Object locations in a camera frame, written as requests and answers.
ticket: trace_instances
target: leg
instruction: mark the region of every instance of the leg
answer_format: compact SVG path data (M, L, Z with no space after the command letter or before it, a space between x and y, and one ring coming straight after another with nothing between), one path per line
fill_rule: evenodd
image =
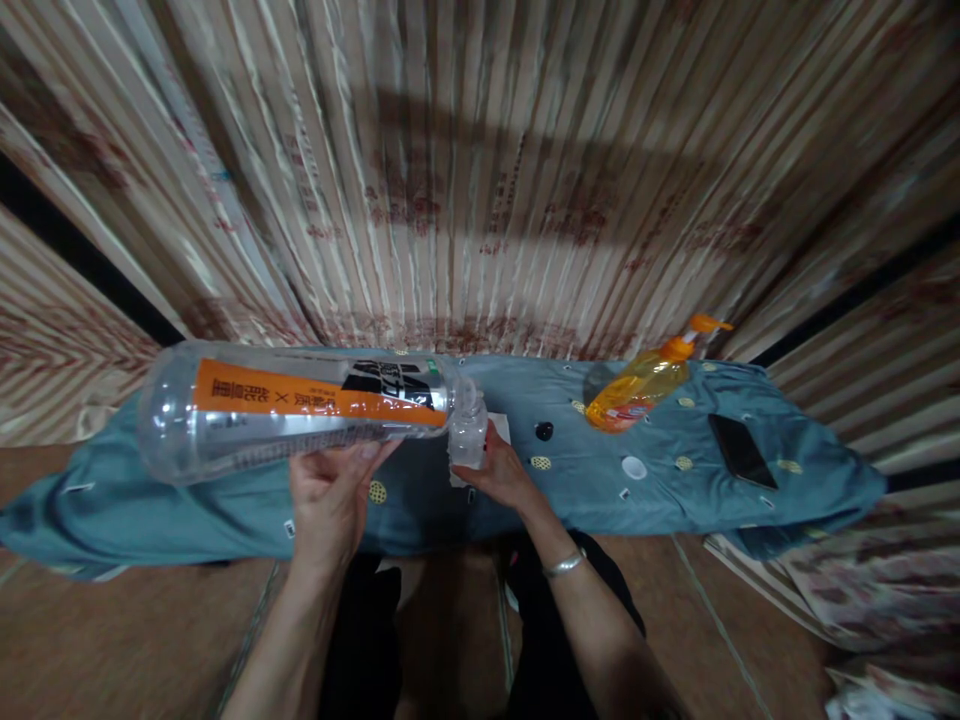
M400 645L393 615L400 569L357 555L343 584L320 693L322 718L392 718L400 699Z
M589 535L570 536L587 552L587 560L630 613L640 632L646 629L617 564ZM526 535L511 543L516 562L507 569L507 584L517 597L523 620L523 650L510 692L509 717L595 718L593 704L580 679L573 651L540 558Z

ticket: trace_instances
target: smartphone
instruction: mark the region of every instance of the smartphone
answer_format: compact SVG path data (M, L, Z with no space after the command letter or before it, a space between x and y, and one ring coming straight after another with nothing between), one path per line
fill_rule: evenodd
M722 415L711 414L707 418L732 475L765 490L780 489L746 425Z

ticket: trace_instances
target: clear plastic bottle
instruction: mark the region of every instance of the clear plastic bottle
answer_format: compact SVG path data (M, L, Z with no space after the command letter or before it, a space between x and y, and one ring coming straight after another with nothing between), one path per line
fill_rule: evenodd
M189 485L300 452L450 432L451 462L479 467L486 408L437 355L357 357L190 340L164 350L138 407L147 469Z
M629 429L690 377L687 360L699 333L733 330L708 315L694 315L690 332L671 338L663 347L640 353L590 403L585 415L598 430L617 434Z

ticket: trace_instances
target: orange soap dispenser bottle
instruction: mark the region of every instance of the orange soap dispenser bottle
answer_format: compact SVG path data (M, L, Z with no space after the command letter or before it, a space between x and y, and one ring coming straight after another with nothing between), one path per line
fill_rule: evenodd
M695 338L717 328L733 330L733 325L709 315L694 315L689 332L670 338L657 350L637 355L590 403L587 421L610 434L627 430L687 381L687 360L693 355Z

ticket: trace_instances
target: bracelet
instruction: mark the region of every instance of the bracelet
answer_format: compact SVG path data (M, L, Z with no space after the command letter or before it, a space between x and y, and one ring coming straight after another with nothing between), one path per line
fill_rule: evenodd
M554 578L558 575L566 575L568 572L573 570L577 565L583 562L583 559L587 556L587 551L583 548L577 548L577 553L571 555L566 560L561 560L556 565L551 568L544 568L543 574L548 578Z

